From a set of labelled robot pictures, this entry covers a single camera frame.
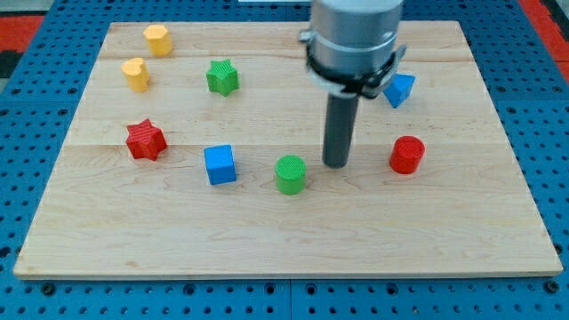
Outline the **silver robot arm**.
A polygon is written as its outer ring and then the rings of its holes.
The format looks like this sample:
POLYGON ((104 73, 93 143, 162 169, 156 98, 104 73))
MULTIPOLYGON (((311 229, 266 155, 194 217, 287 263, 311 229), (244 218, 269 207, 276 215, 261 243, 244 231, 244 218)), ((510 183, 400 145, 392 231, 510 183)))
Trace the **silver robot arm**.
POLYGON ((376 98, 393 81, 406 46, 395 47, 403 0, 314 0, 306 45, 310 78, 341 98, 376 98))

